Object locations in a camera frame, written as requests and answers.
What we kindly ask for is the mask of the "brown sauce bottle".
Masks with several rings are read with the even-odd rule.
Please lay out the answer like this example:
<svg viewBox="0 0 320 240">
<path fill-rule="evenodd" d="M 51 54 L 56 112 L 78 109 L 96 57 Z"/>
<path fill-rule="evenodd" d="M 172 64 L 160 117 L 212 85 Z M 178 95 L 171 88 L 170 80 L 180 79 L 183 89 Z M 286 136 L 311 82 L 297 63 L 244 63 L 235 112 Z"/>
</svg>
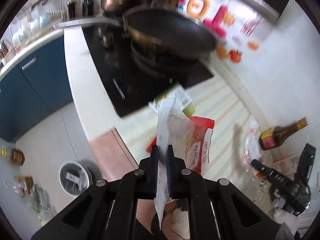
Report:
<svg viewBox="0 0 320 240">
<path fill-rule="evenodd" d="M 271 150 L 273 148 L 280 147 L 288 137 L 305 128 L 307 125 L 307 119 L 304 117 L 285 127 L 272 127 L 261 133 L 259 137 L 260 147 L 263 150 Z"/>
</svg>

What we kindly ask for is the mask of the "red snack bag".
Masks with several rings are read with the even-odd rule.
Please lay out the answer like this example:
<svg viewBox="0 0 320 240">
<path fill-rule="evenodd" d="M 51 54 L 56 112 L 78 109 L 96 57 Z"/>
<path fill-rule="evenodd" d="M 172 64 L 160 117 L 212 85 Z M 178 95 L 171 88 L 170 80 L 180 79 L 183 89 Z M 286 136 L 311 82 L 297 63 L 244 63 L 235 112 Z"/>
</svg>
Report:
<svg viewBox="0 0 320 240">
<path fill-rule="evenodd" d="M 186 167 L 199 174 L 209 164 L 209 148 L 215 121 L 185 115 L 172 107 L 169 117 L 169 144 L 174 156 L 183 159 Z"/>
</svg>

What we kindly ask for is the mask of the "green white carton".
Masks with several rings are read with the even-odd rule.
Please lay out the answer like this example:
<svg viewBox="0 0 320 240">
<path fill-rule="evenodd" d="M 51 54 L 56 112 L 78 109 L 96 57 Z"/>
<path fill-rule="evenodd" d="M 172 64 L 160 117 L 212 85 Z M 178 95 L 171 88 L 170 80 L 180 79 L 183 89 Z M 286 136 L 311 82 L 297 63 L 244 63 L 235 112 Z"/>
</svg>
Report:
<svg viewBox="0 0 320 240">
<path fill-rule="evenodd" d="M 162 99 L 175 99 L 175 108 L 181 110 L 186 115 L 195 113 L 195 106 L 192 104 L 191 96 L 180 83 L 175 83 L 161 94 L 157 95 L 148 106 L 157 114 Z"/>
</svg>

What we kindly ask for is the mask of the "brown cardboard box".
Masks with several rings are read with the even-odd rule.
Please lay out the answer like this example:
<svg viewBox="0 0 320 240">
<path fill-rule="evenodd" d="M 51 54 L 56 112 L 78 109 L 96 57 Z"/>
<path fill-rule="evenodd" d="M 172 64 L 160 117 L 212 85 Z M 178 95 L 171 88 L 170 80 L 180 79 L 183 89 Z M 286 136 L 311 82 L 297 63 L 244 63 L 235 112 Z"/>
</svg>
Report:
<svg viewBox="0 0 320 240">
<path fill-rule="evenodd" d="M 34 181 L 31 176 L 15 176 L 15 181 L 18 183 L 18 188 L 23 195 L 30 194 L 34 185 Z"/>
</svg>

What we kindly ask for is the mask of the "clear bag of greens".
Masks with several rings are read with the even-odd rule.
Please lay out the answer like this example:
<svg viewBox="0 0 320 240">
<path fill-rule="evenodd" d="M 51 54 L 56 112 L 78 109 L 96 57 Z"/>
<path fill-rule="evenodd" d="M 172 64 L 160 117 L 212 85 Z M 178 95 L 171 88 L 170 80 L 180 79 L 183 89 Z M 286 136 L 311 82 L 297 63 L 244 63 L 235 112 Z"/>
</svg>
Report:
<svg viewBox="0 0 320 240">
<path fill-rule="evenodd" d="M 30 208 L 37 214 L 42 223 L 47 223 L 57 215 L 55 207 L 51 204 L 48 192 L 39 184 L 34 184 L 27 197 Z"/>
</svg>

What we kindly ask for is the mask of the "yellow cooking oil bottle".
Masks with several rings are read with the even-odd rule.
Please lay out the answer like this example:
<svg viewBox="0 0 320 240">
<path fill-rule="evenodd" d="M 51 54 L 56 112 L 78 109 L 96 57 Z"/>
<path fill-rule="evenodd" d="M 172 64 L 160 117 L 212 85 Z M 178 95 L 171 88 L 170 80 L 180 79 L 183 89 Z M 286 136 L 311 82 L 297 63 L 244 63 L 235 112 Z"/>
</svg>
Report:
<svg viewBox="0 0 320 240">
<path fill-rule="evenodd" d="M 12 164 L 22 166 L 25 162 L 23 152 L 15 148 L 6 148 L 5 146 L 1 146 L 1 154 Z"/>
</svg>

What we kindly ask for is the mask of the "pink cloth mat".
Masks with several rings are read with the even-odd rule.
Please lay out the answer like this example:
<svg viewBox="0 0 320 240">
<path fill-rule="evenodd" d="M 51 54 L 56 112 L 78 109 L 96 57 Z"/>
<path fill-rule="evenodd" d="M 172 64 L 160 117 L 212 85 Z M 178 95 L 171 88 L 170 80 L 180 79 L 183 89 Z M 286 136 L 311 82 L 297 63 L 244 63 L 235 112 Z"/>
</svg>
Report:
<svg viewBox="0 0 320 240">
<path fill-rule="evenodd" d="M 89 146 L 107 181 L 121 179 L 138 168 L 138 164 L 114 128 L 89 141 Z M 136 231 L 151 239 L 188 239 L 186 201 L 172 201 L 165 206 L 162 230 L 159 231 L 158 217 L 153 200 L 138 200 Z"/>
</svg>

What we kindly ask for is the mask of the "clear plastic bag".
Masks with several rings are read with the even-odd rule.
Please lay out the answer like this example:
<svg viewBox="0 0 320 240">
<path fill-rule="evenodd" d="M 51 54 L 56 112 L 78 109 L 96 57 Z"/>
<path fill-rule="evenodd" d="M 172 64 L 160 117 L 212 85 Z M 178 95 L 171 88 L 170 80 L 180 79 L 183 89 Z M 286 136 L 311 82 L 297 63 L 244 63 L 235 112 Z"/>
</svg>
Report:
<svg viewBox="0 0 320 240">
<path fill-rule="evenodd" d="M 244 167 L 248 179 L 245 186 L 245 194 L 247 197 L 261 208 L 265 213 L 269 213 L 272 209 L 268 189 L 270 184 L 267 179 L 258 172 L 251 164 L 253 160 L 264 162 L 260 154 L 260 147 L 258 142 L 257 132 L 259 131 L 259 124 L 255 119 L 249 122 L 249 130 L 245 139 L 244 146 Z"/>
</svg>

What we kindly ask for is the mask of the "black gas stove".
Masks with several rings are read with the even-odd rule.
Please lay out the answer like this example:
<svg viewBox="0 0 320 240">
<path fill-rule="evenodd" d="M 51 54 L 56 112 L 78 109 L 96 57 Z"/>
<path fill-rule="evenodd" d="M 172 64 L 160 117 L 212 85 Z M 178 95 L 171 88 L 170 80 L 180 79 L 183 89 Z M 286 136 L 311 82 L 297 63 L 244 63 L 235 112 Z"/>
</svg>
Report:
<svg viewBox="0 0 320 240">
<path fill-rule="evenodd" d="M 200 61 L 172 57 L 153 69 L 142 50 L 121 27 L 93 25 L 82 29 L 95 68 L 114 110 L 121 118 L 145 107 L 171 86 L 192 87 L 213 77 Z"/>
</svg>

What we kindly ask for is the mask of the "white round trash bin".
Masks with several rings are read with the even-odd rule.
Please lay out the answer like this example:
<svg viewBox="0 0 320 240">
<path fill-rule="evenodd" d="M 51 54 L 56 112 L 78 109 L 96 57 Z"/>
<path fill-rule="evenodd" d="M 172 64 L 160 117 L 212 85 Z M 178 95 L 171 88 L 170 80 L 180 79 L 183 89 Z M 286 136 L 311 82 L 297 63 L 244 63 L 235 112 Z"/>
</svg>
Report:
<svg viewBox="0 0 320 240">
<path fill-rule="evenodd" d="M 59 169 L 59 182 L 70 196 L 82 194 L 92 184 L 91 172 L 76 161 L 67 161 Z"/>
</svg>

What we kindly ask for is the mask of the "dark soy sauce bottle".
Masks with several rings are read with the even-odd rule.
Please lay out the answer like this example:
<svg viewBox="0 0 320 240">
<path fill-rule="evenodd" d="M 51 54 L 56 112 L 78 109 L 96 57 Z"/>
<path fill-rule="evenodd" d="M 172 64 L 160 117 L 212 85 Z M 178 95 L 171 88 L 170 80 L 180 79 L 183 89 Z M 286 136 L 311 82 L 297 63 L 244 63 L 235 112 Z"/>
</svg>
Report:
<svg viewBox="0 0 320 240">
<path fill-rule="evenodd" d="M 67 19 L 76 19 L 76 0 L 68 0 L 67 2 Z"/>
</svg>

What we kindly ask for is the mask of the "black wok pan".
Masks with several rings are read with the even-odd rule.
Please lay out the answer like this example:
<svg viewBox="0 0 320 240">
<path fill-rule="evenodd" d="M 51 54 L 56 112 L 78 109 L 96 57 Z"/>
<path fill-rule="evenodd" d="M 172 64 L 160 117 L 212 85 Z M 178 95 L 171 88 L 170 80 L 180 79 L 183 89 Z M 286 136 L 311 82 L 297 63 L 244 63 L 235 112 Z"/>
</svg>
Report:
<svg viewBox="0 0 320 240">
<path fill-rule="evenodd" d="M 123 19 L 88 17 L 53 25 L 54 29 L 110 24 L 122 27 L 142 48 L 168 51 L 185 59 L 200 59 L 217 48 L 217 38 L 201 22 L 169 7 L 140 5 L 123 13 Z"/>
</svg>

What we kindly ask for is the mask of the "blue kitchen cabinets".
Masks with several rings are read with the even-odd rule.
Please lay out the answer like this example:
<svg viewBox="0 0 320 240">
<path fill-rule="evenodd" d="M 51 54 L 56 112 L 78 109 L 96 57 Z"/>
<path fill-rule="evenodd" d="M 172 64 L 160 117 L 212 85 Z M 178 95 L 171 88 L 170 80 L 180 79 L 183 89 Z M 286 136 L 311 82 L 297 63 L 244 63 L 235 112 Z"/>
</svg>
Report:
<svg viewBox="0 0 320 240">
<path fill-rule="evenodd" d="M 64 39 L 59 37 L 27 56 L 1 80 L 1 138 L 15 142 L 72 100 Z"/>
</svg>

